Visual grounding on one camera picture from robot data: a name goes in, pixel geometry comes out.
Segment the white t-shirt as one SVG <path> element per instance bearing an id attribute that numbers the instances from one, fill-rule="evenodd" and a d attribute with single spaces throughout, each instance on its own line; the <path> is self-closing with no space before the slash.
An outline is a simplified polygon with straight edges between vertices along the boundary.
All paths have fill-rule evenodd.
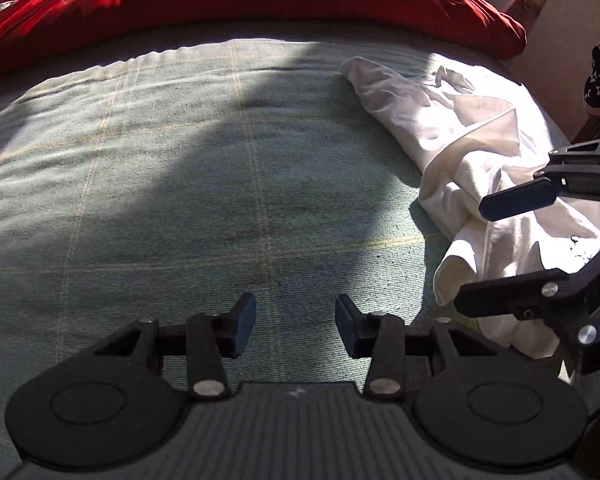
<path id="1" fill-rule="evenodd" d="M 497 222 L 481 217 L 483 197 L 530 181 L 567 143 L 525 88 L 437 54 L 420 75 L 360 56 L 341 73 L 422 173 L 419 205 L 451 242 L 434 272 L 437 304 L 472 282 L 574 273 L 600 250 L 600 203 L 566 198 Z"/>

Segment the green plaid bed sheet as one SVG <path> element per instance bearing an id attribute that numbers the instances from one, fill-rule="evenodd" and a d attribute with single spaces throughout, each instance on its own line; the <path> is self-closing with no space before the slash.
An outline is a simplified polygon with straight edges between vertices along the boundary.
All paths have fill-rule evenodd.
<path id="1" fill-rule="evenodd" d="M 0 479 L 600 479 L 600 370 L 542 318 L 437 304 L 451 242 L 341 73 L 433 54 L 513 81 L 409 32 L 253 22 L 1 76 Z M 245 292 L 232 395 L 196 398 L 158 330 Z M 364 396 L 342 294 L 431 330 L 414 396 Z"/>

